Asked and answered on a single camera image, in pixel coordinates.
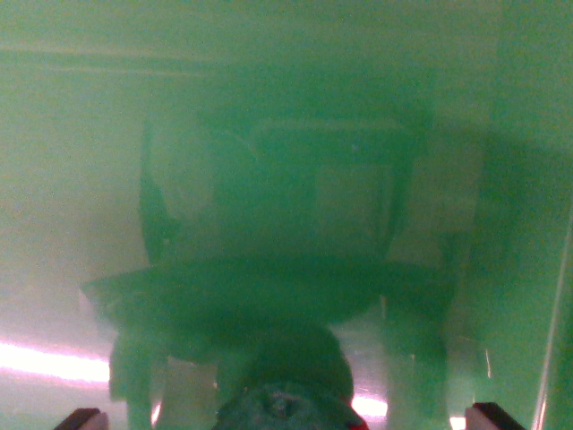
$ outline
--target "blurry object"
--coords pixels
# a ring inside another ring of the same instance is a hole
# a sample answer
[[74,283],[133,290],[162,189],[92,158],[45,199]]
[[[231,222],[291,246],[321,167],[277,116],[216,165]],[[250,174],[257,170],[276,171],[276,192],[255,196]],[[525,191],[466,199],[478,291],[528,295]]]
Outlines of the blurry object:
[[466,430],[525,430],[497,403],[475,403],[466,409]]
[[108,430],[107,414],[97,408],[77,408],[54,430]]
[[298,383],[269,383],[245,390],[218,413],[213,430],[343,430],[363,420],[341,399]]
[[160,261],[165,242],[175,235],[177,224],[169,218],[161,190],[153,180],[150,165],[151,141],[151,125],[146,121],[141,145],[139,213],[145,250],[150,264],[156,264]]

